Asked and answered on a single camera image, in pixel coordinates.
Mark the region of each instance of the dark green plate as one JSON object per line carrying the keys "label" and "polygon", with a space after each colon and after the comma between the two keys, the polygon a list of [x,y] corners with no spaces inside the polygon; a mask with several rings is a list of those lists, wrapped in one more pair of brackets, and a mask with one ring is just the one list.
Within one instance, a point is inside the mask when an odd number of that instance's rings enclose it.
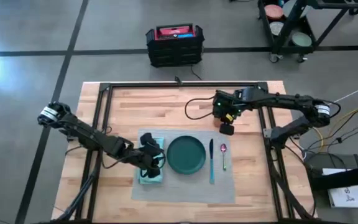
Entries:
{"label": "dark green plate", "polygon": [[199,171],[205,158],[203,143],[191,136],[180,136],[168,146],[168,163],[179,174],[194,174]]}

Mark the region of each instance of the metal cart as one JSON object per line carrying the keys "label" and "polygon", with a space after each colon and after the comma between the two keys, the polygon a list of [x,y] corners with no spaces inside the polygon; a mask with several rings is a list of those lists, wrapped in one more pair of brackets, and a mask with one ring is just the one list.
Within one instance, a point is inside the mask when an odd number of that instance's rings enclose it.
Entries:
{"label": "metal cart", "polygon": [[[316,48],[348,10],[350,10],[350,14],[358,11],[358,0],[297,0],[288,18],[282,17],[279,20],[284,23],[284,26],[281,29],[280,34],[277,37],[274,37],[269,26],[270,22],[274,21],[270,20],[266,16],[265,6],[277,3],[277,0],[258,0],[259,19],[261,19],[264,24],[268,44],[271,47],[269,60],[272,63],[278,62],[283,57],[283,54],[298,54],[297,61],[299,63],[304,62],[307,60],[305,55],[313,53],[314,50],[316,50]],[[306,16],[301,18],[301,14],[307,5],[313,7],[314,9],[342,9],[317,40],[311,30]],[[301,32],[309,35],[312,41],[312,44],[309,47],[291,45],[289,37],[291,31],[295,27],[297,27]]]}

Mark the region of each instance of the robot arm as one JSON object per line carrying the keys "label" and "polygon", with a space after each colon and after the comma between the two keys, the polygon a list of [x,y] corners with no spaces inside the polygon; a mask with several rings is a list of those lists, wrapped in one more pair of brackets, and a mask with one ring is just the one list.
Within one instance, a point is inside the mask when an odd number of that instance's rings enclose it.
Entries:
{"label": "robot arm", "polygon": [[92,128],[73,115],[68,105],[59,102],[49,103],[37,120],[44,127],[50,126],[59,129],[66,136],[77,137],[80,144],[88,150],[103,150],[117,161],[130,163],[146,170],[144,176],[153,178],[160,174],[159,159],[154,157],[163,153],[163,150],[159,148],[150,133],[140,138],[144,147],[134,149],[131,141],[119,136],[107,136]]}
{"label": "robot arm", "polygon": [[287,139],[296,134],[304,134],[312,127],[329,125],[330,107],[319,99],[310,96],[271,94],[262,88],[246,87],[233,94],[216,90],[213,100],[213,116],[222,121],[219,131],[232,135],[233,121],[245,110],[259,109],[264,106],[298,110],[304,116],[284,127],[275,127],[264,133],[274,143],[274,147],[284,148]]}

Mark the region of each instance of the concrete floor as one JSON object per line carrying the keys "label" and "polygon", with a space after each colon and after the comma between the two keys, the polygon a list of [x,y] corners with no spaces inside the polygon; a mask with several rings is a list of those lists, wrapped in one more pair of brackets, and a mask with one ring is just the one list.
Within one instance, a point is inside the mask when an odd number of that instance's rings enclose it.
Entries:
{"label": "concrete floor", "polygon": [[[0,0],[0,51],[66,50],[81,1]],[[322,33],[337,11],[311,11],[313,30]],[[157,25],[193,22],[204,29],[205,47],[266,47],[256,1],[91,0],[76,50],[144,49],[144,34]],[[358,45],[358,16],[345,15],[322,45]],[[297,64],[276,64],[268,53],[204,54],[194,71],[204,80],[284,80],[289,94],[336,100],[358,89],[358,51],[315,52]],[[0,57],[0,219],[13,223],[42,128],[36,117],[50,101],[64,56]],[[147,55],[73,56],[60,101],[75,110],[85,81],[196,80],[189,68],[153,68]],[[358,106],[358,94],[341,102]],[[347,130],[358,126],[358,116]],[[308,146],[316,136],[301,139]],[[26,223],[49,220],[67,143],[52,131]],[[358,154],[358,135],[332,152]],[[358,223],[358,211],[318,209],[323,220]]]}

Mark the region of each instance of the knife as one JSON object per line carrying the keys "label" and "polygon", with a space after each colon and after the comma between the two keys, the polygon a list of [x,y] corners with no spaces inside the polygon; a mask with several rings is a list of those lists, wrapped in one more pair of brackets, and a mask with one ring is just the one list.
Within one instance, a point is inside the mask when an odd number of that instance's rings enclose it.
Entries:
{"label": "knife", "polygon": [[210,157],[210,175],[209,175],[209,183],[214,184],[215,178],[214,178],[214,139],[211,139],[209,142],[209,157]]}

